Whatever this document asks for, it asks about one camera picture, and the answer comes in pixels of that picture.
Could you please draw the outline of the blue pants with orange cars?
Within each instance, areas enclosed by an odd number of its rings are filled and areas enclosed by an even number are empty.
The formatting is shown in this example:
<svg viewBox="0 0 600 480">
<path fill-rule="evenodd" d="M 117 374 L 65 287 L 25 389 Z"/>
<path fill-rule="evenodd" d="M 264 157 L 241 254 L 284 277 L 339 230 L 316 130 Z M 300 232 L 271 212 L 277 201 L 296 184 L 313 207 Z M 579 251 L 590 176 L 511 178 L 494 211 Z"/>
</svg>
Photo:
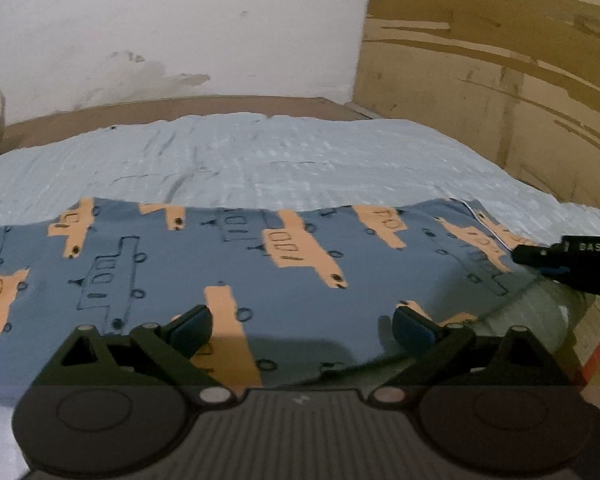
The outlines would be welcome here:
<svg viewBox="0 0 600 480">
<path fill-rule="evenodd" d="M 0 404 L 12 405 L 79 325 L 125 335 L 204 304 L 194 362 L 235 388 L 307 382 L 402 354 L 406 304 L 483 318 L 534 280 L 478 203 L 314 211 L 84 198 L 52 220 L 0 224 Z"/>
</svg>

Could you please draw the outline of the light blue striped bed quilt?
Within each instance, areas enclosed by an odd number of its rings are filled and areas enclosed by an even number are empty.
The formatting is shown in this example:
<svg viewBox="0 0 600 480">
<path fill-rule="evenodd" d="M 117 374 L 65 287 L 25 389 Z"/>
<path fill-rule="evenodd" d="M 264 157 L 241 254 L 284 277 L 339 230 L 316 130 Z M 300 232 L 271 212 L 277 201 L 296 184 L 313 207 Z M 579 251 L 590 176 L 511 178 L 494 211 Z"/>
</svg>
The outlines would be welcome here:
<svg viewBox="0 0 600 480">
<path fill-rule="evenodd" d="M 82 197 L 312 210 L 478 200 L 516 234 L 600 235 L 600 211 L 562 204 L 416 122 L 253 113 L 88 128 L 0 156 L 0 224 L 58 216 Z"/>
</svg>

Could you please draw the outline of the plywood board panel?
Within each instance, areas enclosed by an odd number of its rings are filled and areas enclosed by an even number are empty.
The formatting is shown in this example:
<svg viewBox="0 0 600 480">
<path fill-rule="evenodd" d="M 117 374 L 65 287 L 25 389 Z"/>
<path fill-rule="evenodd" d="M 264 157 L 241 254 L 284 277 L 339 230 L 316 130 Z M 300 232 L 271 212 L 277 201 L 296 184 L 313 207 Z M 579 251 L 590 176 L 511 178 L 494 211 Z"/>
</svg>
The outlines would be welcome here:
<svg viewBox="0 0 600 480">
<path fill-rule="evenodd" d="M 353 99 L 600 210 L 600 0 L 368 0 Z"/>
</svg>

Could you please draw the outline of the brown wooden bed frame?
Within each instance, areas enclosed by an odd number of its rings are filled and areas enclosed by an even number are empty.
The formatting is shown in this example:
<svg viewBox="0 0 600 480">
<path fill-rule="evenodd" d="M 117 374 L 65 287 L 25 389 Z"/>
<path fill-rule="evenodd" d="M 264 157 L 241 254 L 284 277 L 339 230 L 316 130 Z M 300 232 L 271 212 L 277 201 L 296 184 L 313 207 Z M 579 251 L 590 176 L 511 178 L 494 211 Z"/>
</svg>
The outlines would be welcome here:
<svg viewBox="0 0 600 480">
<path fill-rule="evenodd" d="M 325 98 L 278 98 L 277 96 L 196 96 L 122 103 L 56 113 L 17 122 L 6 128 L 0 155 L 18 148 L 33 148 L 78 134 L 120 125 L 146 125 L 158 120 L 175 120 L 187 115 L 256 113 L 268 117 L 284 115 L 335 122 L 366 120 L 370 115 L 353 105 L 340 105 Z"/>
</svg>

